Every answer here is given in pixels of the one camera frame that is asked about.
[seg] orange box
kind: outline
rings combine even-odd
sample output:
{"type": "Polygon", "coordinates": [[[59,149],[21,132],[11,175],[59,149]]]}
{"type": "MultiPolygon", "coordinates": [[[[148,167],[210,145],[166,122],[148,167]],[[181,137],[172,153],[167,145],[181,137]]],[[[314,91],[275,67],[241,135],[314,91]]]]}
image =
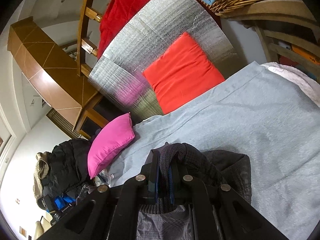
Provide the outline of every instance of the orange box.
{"type": "Polygon", "coordinates": [[[301,47],[298,47],[294,44],[292,44],[292,50],[295,53],[299,54],[300,56],[306,58],[307,60],[310,60],[312,63],[320,66],[320,58],[317,57],[316,55],[312,54],[311,52],[309,52],[301,47]]]}

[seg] black puffer jacket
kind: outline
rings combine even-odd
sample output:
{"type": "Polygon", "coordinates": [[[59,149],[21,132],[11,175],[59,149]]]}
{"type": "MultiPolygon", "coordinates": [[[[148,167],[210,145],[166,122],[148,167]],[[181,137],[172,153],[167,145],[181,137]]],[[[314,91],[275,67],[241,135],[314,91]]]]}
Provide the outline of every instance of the black puffer jacket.
{"type": "Polygon", "coordinates": [[[55,146],[48,155],[48,175],[41,180],[43,196],[51,198],[66,193],[76,199],[84,182],[89,182],[88,153],[91,143],[72,139],[55,146]]]}

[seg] wooden chair backrest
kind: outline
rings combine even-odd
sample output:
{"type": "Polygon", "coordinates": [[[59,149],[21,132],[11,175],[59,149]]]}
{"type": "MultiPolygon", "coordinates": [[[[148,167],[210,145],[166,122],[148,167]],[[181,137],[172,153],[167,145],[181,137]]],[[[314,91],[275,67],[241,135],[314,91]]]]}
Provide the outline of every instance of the wooden chair backrest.
{"type": "Polygon", "coordinates": [[[282,55],[301,64],[318,78],[318,82],[320,81],[320,66],[316,62],[275,44],[275,39],[299,46],[320,60],[320,46],[318,44],[294,35],[271,31],[258,26],[258,21],[261,20],[278,21],[304,26],[315,33],[320,33],[316,19],[301,0],[265,0],[223,14],[222,17],[229,20],[249,22],[250,25],[254,26],[268,62],[278,62],[278,54],[282,55]]]}
{"type": "Polygon", "coordinates": [[[80,76],[84,74],[89,76],[91,68],[85,63],[85,54],[89,53],[94,56],[98,54],[98,48],[87,38],[89,20],[101,22],[102,14],[92,8],[93,0],[83,0],[80,12],[78,43],[77,43],[77,73],[80,76]]]}

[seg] light blue blanket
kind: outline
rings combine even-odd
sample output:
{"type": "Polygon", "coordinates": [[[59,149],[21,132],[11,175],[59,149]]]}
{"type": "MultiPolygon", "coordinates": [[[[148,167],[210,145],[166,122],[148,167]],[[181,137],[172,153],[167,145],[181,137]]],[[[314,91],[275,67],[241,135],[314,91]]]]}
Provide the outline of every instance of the light blue blanket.
{"type": "Polygon", "coordinates": [[[297,85],[256,62],[134,132],[111,165],[112,186],[138,174],[150,149],[186,142],[247,154],[252,206],[289,239],[307,239],[320,219],[320,110],[297,85]]]}

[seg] wooden cabinet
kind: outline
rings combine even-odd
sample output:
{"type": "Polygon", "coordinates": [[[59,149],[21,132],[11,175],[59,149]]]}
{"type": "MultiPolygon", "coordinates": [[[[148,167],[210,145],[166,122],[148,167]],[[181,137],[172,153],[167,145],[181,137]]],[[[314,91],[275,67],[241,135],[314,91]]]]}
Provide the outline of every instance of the wooden cabinet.
{"type": "Polygon", "coordinates": [[[10,26],[8,50],[35,90],[74,127],[81,110],[97,94],[88,78],[77,74],[77,62],[32,17],[10,26]]]}
{"type": "Polygon", "coordinates": [[[97,93],[81,110],[75,130],[90,139],[98,129],[122,114],[119,108],[97,93]]]}

